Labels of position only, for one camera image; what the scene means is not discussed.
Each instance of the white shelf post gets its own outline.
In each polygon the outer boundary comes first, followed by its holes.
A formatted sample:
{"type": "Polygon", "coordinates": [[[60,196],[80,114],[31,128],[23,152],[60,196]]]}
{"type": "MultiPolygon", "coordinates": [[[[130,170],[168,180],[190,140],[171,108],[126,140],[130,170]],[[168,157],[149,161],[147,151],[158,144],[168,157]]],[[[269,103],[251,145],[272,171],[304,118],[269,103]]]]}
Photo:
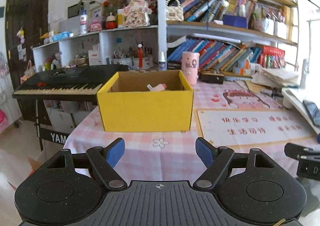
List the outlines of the white shelf post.
{"type": "Polygon", "coordinates": [[[164,59],[167,60],[167,22],[165,20],[165,0],[158,0],[158,58],[164,52],[164,59]]]}

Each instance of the smartphone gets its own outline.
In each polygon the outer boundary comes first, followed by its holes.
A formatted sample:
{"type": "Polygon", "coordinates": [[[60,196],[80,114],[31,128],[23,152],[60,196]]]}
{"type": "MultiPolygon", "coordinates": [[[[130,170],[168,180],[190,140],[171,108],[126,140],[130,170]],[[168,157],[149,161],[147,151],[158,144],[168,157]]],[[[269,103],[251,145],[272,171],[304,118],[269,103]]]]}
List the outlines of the smartphone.
{"type": "Polygon", "coordinates": [[[320,110],[317,105],[309,100],[303,100],[303,106],[305,107],[309,118],[311,119],[312,123],[316,127],[320,127],[320,110]]]}

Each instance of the yellow box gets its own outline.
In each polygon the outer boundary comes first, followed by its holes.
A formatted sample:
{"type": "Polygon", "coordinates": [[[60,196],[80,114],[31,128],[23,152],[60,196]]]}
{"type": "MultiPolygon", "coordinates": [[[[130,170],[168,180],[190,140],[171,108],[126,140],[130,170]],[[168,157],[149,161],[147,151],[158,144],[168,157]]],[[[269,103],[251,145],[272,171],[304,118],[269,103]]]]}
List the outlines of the yellow box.
{"type": "Polygon", "coordinates": [[[180,70],[117,72],[97,99],[105,131],[190,130],[193,90],[180,70]],[[167,89],[150,92],[148,84],[166,84],[167,89]]]}

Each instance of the gray ribbed plate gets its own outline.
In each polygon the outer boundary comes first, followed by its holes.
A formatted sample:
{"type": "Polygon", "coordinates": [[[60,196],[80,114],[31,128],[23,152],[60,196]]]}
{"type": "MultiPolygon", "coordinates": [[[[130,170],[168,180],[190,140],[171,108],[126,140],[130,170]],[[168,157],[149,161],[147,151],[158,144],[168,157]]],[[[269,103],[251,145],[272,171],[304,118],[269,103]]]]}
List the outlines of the gray ribbed plate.
{"type": "MultiPolygon", "coordinates": [[[[249,226],[226,213],[211,193],[181,182],[132,182],[107,194],[101,206],[70,226],[249,226]]],[[[286,226],[301,226],[291,221],[286,226]]],[[[24,222],[21,226],[34,226],[24,222]]]]}

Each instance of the cartoon girl print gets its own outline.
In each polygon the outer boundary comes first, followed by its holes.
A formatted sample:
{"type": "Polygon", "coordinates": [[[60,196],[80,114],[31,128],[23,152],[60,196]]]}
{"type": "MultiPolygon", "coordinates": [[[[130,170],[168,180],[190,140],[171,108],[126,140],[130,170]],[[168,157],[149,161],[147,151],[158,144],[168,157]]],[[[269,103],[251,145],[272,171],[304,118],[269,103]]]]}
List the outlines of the cartoon girl print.
{"type": "Polygon", "coordinates": [[[223,97],[232,108],[240,110],[265,110],[270,108],[257,95],[242,90],[225,90],[223,97]]]}

